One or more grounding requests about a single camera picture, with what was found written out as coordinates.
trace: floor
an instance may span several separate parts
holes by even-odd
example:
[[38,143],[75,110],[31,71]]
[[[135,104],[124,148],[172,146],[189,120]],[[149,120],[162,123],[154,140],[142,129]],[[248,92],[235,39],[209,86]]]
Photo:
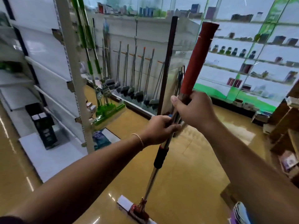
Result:
[[[95,102],[90,87],[85,88],[85,94],[89,101]],[[251,124],[247,117],[217,106],[214,109],[232,133],[265,158],[261,127]],[[41,181],[1,104],[0,122],[0,215],[4,215],[39,187]],[[123,139],[143,128],[147,122],[127,110],[107,128]],[[153,169],[157,149],[158,146],[150,146],[133,158],[76,224],[136,223],[118,210],[116,200],[124,195],[132,202],[139,202]],[[188,127],[171,142],[146,210],[158,224],[227,223],[229,210],[220,193],[228,183],[209,143],[202,134]]]

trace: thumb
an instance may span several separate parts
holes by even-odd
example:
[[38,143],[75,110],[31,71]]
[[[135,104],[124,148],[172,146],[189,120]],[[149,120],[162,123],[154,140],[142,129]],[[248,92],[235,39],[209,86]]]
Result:
[[176,96],[171,96],[170,100],[180,114],[184,112],[187,105],[183,104]]
[[170,125],[169,127],[166,128],[167,133],[174,133],[181,129],[182,125],[181,124],[173,124]]

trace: green mop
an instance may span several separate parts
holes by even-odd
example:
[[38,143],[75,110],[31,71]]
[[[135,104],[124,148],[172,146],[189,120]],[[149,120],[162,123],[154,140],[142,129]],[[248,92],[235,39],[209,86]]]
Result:
[[[99,65],[99,60],[97,57],[97,53],[95,50],[95,45],[92,39],[92,33],[91,29],[88,23],[87,19],[87,14],[85,11],[85,6],[83,0],[72,0],[73,7],[76,10],[77,18],[78,18],[78,29],[79,29],[79,34],[82,42],[82,46],[85,49],[86,55],[87,55],[87,64],[88,64],[88,69],[90,76],[92,78],[92,84],[95,90],[95,94],[97,97],[97,111],[96,111],[96,118],[92,121],[92,128],[94,131],[99,131],[103,129],[108,123],[110,123],[112,120],[117,118],[121,113],[123,113],[126,109],[126,105],[124,103],[121,103],[118,107],[114,104],[112,104],[110,99],[111,91],[106,85],[103,76],[101,74],[101,69]],[[81,18],[80,18],[80,12],[79,12],[79,7],[81,10],[81,13],[83,15],[84,19],[84,24],[85,24],[85,31],[82,26]],[[99,75],[99,79],[102,83],[102,93],[100,92],[98,86],[95,84],[95,78],[93,75],[93,70],[92,70],[92,65],[90,61],[90,56],[88,53],[88,47],[87,44],[89,45],[90,48],[92,48],[94,56],[95,56],[95,66],[97,69],[97,73]],[[102,104],[101,99],[102,97],[104,98],[104,104]]]

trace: red handle grip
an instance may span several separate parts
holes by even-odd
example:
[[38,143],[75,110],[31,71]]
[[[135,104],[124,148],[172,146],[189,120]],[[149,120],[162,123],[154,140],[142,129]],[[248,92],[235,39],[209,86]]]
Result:
[[181,86],[181,93],[190,95],[207,57],[212,39],[219,25],[203,22]]

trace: dark sleeve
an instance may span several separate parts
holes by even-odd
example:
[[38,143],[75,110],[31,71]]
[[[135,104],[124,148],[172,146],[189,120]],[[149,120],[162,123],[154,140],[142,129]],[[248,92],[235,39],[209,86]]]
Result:
[[12,216],[0,217],[0,224],[26,224],[22,219]]

